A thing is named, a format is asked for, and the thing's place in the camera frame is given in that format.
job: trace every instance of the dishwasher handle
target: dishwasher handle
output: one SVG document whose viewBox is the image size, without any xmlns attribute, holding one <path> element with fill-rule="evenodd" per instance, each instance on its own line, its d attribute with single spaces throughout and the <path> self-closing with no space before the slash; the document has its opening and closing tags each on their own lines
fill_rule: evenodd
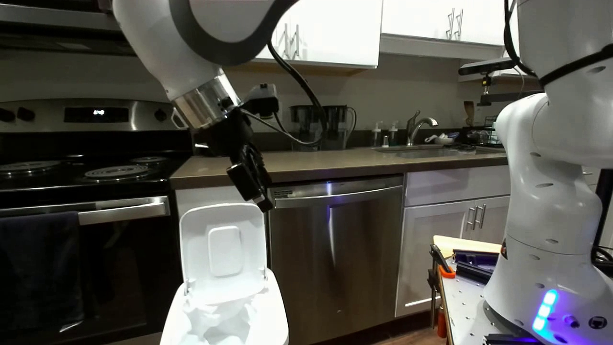
<svg viewBox="0 0 613 345">
<path fill-rule="evenodd" d="M 384 195 L 392 195 L 401 192 L 401 184 L 357 190 L 346 193 L 329 193 L 329 195 L 304 195 L 304 197 L 275 197 L 273 209 L 296 209 L 296 207 L 319 207 L 319 205 L 342 205 L 342 203 L 363 203 L 371 199 L 380 199 Z"/>
</svg>

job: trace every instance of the container lid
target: container lid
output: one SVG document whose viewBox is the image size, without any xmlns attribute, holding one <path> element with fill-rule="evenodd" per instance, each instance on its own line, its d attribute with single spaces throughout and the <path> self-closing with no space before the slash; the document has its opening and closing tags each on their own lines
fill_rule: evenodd
<svg viewBox="0 0 613 345">
<path fill-rule="evenodd" d="M 179 218 L 179 261 L 193 303 L 242 299 L 263 287 L 263 215 L 252 203 L 216 203 Z"/>
</svg>

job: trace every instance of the oven handle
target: oven handle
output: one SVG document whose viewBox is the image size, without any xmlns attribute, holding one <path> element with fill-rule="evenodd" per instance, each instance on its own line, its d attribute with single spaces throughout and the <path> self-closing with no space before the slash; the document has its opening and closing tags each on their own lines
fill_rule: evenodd
<svg viewBox="0 0 613 345">
<path fill-rule="evenodd" d="M 95 201 L 95 211 L 80 211 L 78 224 L 104 224 L 170 215 L 168 197 Z"/>
<path fill-rule="evenodd" d="M 78 224 L 104 224 L 120 220 L 154 218 L 168 216 L 168 197 L 131 197 L 131 199 L 106 199 L 106 201 L 85 201 L 85 203 L 58 203 L 58 205 L 35 205 L 16 207 L 0 211 L 1 216 L 26 216 L 39 213 L 76 213 Z"/>
</svg>

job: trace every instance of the stove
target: stove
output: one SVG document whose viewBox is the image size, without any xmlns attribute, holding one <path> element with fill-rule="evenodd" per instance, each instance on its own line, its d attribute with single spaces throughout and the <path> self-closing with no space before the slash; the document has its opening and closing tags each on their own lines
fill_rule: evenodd
<svg viewBox="0 0 613 345">
<path fill-rule="evenodd" d="M 179 284 L 170 176 L 193 147 L 172 113 L 129 100 L 0 103 L 0 220 L 76 213 L 89 305 L 76 328 L 14 343 L 108 343 L 162 328 Z"/>
</svg>

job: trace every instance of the faucet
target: faucet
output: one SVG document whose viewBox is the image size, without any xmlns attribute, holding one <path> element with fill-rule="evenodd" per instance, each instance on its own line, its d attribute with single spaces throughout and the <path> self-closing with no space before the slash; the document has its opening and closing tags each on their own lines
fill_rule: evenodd
<svg viewBox="0 0 613 345">
<path fill-rule="evenodd" d="M 413 146 L 415 144 L 415 136 L 419 132 L 419 128 L 422 124 L 434 128 L 438 123 L 434 117 L 422 117 L 417 121 L 421 111 L 417 111 L 415 115 L 411 115 L 407 121 L 405 121 L 405 146 Z"/>
</svg>

